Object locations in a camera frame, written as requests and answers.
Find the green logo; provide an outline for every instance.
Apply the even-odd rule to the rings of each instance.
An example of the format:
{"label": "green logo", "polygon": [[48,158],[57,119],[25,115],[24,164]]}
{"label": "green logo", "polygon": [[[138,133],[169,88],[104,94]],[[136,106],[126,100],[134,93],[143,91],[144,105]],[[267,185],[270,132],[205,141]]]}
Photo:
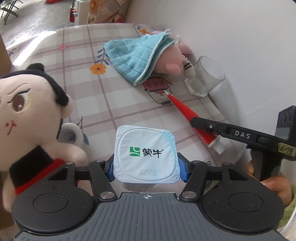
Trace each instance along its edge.
{"label": "green logo", "polygon": [[140,148],[139,147],[130,147],[130,156],[140,156],[141,152],[140,152]]}

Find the plush doll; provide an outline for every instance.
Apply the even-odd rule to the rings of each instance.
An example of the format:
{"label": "plush doll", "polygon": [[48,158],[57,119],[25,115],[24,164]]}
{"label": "plush doll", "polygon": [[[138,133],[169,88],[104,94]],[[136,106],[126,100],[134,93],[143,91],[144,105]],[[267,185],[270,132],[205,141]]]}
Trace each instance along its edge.
{"label": "plush doll", "polygon": [[[152,34],[158,34],[160,31],[154,31]],[[182,72],[188,79],[195,77],[195,71],[190,61],[184,54],[191,54],[190,48],[182,43],[179,37],[176,37],[176,44],[166,48],[160,55],[154,67],[154,72],[159,74],[180,75]]]}
{"label": "plush doll", "polygon": [[81,148],[57,141],[72,109],[71,98],[42,64],[0,79],[0,171],[9,171],[3,186],[7,211],[16,195],[65,162],[87,164]]}

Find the human hand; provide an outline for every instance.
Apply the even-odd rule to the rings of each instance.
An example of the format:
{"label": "human hand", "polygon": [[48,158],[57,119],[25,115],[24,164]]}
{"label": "human hand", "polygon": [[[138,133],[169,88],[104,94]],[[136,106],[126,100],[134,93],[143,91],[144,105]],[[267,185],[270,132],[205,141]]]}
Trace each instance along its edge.
{"label": "human hand", "polygon": [[[252,161],[246,167],[246,173],[254,177],[255,169]],[[283,200],[285,207],[292,201],[292,189],[288,179],[281,173],[280,177],[270,177],[261,182],[264,186],[274,191]]]}

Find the clear glass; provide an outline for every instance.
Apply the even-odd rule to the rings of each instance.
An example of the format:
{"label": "clear glass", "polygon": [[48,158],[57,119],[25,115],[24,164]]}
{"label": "clear glass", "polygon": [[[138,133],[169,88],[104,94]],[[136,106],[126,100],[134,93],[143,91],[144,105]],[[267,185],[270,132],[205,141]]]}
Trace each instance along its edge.
{"label": "clear glass", "polygon": [[191,80],[185,79],[185,83],[190,93],[196,96],[205,97],[225,79],[222,67],[208,56],[201,56],[194,70],[196,77]]}

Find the green sleeve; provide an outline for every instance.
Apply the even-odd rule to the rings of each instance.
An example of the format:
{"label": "green sleeve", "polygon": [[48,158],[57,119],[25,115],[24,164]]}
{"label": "green sleeve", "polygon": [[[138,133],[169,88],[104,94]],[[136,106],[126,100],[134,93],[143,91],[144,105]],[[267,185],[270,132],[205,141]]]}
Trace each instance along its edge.
{"label": "green sleeve", "polygon": [[296,206],[296,186],[292,185],[292,193],[293,193],[293,199],[292,202],[290,202],[290,204],[288,206],[285,207],[285,213],[283,218],[281,219],[281,222],[279,223],[279,227],[278,229],[282,229],[285,227],[285,225],[288,223],[294,209]]}

